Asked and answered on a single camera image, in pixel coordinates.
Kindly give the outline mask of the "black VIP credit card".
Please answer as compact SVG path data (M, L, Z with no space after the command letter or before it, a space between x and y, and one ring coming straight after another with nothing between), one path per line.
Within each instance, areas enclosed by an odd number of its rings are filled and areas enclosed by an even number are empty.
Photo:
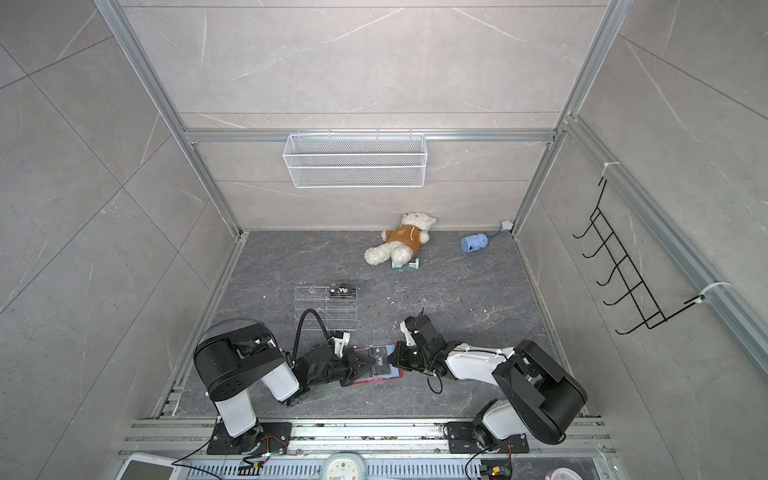
M356 298L357 288L350 284L331 284L328 289L331 298Z

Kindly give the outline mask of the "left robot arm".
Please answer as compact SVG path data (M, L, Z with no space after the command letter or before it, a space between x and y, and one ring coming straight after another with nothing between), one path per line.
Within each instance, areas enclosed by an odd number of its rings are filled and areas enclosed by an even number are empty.
M324 341L298 354L307 317L314 317ZM349 386L378 361L348 345L347 332L331 332L318 312L300 316L291 351L279 347L271 330L249 318L232 318L209 327L194 349L195 369L227 433L237 438L256 427L258 418L248 389L261 383L282 404L289 404L316 384Z

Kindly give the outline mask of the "clear acrylic organizer tray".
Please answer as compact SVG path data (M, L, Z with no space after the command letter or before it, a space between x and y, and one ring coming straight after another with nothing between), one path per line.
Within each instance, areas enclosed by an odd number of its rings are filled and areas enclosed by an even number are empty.
M358 289L356 298L331 298L328 293L331 284L342 283L296 286L294 288L294 323L299 323L305 310L313 309L319 314L327 330L357 330L360 326Z

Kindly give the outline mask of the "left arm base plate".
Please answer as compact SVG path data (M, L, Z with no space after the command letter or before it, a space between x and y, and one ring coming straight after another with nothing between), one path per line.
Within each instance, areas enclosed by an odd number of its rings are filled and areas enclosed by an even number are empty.
M235 455L281 453L290 443L291 422L257 423L255 427L238 437L232 437L222 420L214 426L206 453L208 455Z

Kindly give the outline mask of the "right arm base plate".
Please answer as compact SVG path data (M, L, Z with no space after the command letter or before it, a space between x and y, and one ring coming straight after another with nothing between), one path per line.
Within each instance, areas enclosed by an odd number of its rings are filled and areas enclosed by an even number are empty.
M443 435L451 454L475 454L482 451L525 454L530 451L525 434L513 434L500 440L484 427L475 426L472 422L448 422L443 426Z

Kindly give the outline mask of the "red leather card holder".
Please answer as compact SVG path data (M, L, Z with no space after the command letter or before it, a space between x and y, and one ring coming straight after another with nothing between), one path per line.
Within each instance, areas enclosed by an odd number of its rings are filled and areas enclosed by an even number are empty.
M358 357L369 357L373 360L373 364L355 379L353 384L360 385L401 378L403 372L389 361L389 356L394 350L394 344L355 348Z

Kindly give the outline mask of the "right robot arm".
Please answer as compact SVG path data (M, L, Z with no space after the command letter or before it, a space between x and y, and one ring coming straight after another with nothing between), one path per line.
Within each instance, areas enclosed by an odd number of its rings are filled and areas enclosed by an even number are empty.
M442 379L497 386L502 400L489 402L473 419L471 437L493 449L525 434L557 445L588 400L583 387L538 344L491 349L442 340L422 345L400 341L389 361L395 367Z

